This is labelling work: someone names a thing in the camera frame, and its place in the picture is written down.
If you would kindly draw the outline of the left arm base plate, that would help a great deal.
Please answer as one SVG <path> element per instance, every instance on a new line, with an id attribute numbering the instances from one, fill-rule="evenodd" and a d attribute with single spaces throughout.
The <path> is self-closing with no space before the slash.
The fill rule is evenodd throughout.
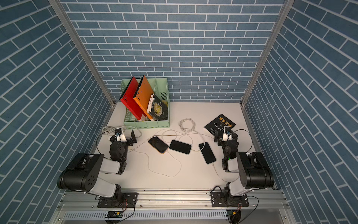
<path id="1" fill-rule="evenodd" d="M 114 195 L 113 197 L 100 197 L 98 201 L 98 208 L 135 208 L 137 203 L 138 193 L 127 192 Z"/>

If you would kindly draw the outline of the phone with mint case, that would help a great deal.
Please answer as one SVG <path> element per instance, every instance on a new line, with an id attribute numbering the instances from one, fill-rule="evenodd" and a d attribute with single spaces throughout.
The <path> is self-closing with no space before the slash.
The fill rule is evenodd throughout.
<path id="1" fill-rule="evenodd" d="M 190 154 L 192 145 L 184 143 L 184 142 L 180 142 L 177 140 L 172 140 L 169 148 L 176 152 L 180 152 L 180 153 L 188 155 L 188 154 Z"/>

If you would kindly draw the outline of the phone with orange case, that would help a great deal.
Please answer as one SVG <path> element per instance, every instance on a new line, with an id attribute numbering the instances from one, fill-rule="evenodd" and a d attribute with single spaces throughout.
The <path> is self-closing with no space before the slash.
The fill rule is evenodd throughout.
<path id="1" fill-rule="evenodd" d="M 150 138 L 148 143 L 161 154 L 165 153 L 169 148 L 169 146 L 157 136 Z"/>

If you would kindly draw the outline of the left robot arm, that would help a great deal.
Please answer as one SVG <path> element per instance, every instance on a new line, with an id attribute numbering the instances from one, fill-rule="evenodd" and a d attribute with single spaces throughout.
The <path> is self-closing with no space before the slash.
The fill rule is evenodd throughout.
<path id="1" fill-rule="evenodd" d="M 110 158 L 101 153 L 77 154 L 60 174 L 57 180 L 59 189 L 86 192 L 101 199 L 123 201 L 120 185 L 100 178 L 99 174 L 123 174 L 127 165 L 128 147 L 137 143 L 137 138 L 133 130 L 131 135 L 126 137 L 121 127 L 106 131 L 110 132 L 114 133 L 110 138 Z"/>

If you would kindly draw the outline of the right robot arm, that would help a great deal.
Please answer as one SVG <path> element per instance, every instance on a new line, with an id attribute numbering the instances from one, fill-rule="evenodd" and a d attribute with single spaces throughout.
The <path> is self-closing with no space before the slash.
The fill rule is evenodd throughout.
<path id="1" fill-rule="evenodd" d="M 274 186 L 274 175 L 261 152 L 239 151 L 238 135 L 229 126 L 217 128 L 214 142 L 223 150 L 222 168 L 227 173 L 238 173 L 224 188 L 225 197 L 241 197 L 257 189 Z"/>

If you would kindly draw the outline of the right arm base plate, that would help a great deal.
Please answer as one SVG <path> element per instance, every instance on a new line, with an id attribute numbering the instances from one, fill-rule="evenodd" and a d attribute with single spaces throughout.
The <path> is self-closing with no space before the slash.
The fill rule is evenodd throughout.
<path id="1" fill-rule="evenodd" d="M 249 201 L 246 196 L 233 197 L 230 194 L 220 191 L 210 193 L 213 207 L 249 207 Z"/>

